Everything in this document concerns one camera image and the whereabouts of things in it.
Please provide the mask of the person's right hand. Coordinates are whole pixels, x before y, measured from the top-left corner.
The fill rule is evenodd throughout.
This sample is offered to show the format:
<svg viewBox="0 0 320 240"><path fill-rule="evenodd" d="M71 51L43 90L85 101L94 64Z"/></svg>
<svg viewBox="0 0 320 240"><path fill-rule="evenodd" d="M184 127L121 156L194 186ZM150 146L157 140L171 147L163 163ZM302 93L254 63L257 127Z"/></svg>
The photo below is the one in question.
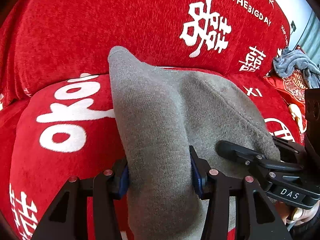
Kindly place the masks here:
<svg viewBox="0 0 320 240"><path fill-rule="evenodd" d="M312 220L313 217L315 217L317 211L319 210L319 201L310 210L304 210L297 207L291 211L290 207L283 202L276 202L274 207L278 211L284 224L290 220L295 222L295 226L298 226Z"/></svg>

